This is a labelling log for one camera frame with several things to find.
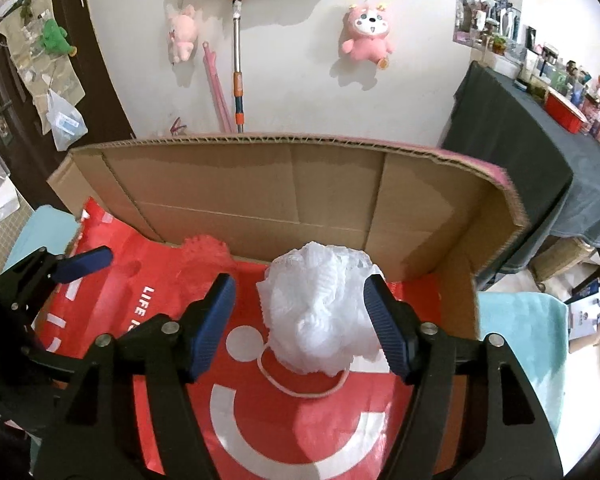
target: turquoise fabric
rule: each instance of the turquoise fabric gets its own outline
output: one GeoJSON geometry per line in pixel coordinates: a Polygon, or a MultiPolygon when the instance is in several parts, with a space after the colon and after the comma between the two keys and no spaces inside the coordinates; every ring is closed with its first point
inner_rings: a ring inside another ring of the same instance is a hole
{"type": "Polygon", "coordinates": [[[69,213],[58,211],[50,205],[40,206],[27,220],[2,272],[40,247],[46,247],[51,254],[64,254],[79,226],[69,213]]]}
{"type": "Polygon", "coordinates": [[[538,292],[480,292],[480,338],[504,336],[520,361],[554,435],[564,400],[565,362],[569,348],[567,306],[538,292]]]}

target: red plastic bag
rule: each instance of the red plastic bag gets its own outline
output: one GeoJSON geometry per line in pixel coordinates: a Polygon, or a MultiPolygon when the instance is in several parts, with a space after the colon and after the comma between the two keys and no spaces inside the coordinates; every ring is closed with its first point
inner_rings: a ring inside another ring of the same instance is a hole
{"type": "MultiPolygon", "coordinates": [[[[320,399],[290,396],[272,386],[258,368],[267,330],[255,284],[266,266],[235,262],[211,237],[172,248],[145,239],[93,200],[85,206],[76,252],[100,245],[112,265],[63,285],[53,299],[41,339],[50,350],[81,357],[101,333],[121,336],[158,313],[178,319],[201,299],[220,272],[237,283],[234,313],[211,370],[188,386],[189,397],[220,476],[225,479],[375,479],[395,439],[411,389],[389,373],[386,362],[357,360],[338,391],[320,399]]],[[[422,319],[438,322],[432,276],[391,284],[422,319]]],[[[299,376],[270,351],[264,369],[293,392],[320,393],[339,377],[299,376]]],[[[136,414],[147,466],[162,472],[143,377],[134,378],[136,414]]]]}

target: white circle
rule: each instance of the white circle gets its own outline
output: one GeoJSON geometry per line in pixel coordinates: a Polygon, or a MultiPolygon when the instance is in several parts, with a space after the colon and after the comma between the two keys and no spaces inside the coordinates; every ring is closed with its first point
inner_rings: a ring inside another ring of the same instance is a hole
{"type": "Polygon", "coordinates": [[[234,328],[226,337],[226,351],[236,361],[248,363],[255,361],[264,350],[264,341],[260,332],[253,326],[242,325],[234,328]]]}

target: table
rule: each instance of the table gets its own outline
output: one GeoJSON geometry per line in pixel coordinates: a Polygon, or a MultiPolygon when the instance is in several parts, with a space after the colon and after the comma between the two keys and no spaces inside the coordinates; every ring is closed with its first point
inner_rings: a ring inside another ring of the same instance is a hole
{"type": "Polygon", "coordinates": [[[478,277],[522,270],[549,235],[600,247],[600,146],[555,122],[511,79],[473,62],[442,148],[507,170],[530,227],[478,277]]]}

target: pink stuffed bear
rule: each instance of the pink stuffed bear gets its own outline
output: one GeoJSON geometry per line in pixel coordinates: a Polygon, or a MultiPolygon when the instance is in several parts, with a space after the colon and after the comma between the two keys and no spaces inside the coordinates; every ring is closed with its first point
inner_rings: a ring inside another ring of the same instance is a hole
{"type": "Polygon", "coordinates": [[[389,66],[388,54],[394,46],[386,38],[390,31],[386,7],[351,6],[347,15],[347,30],[352,36],[342,44],[342,51],[351,59],[373,61],[384,70],[389,66]]]}
{"type": "Polygon", "coordinates": [[[193,43],[198,37],[198,26],[193,20],[196,9],[188,5],[181,12],[170,10],[169,21],[171,29],[169,40],[171,41],[171,55],[174,63],[186,61],[193,52],[193,43]]]}

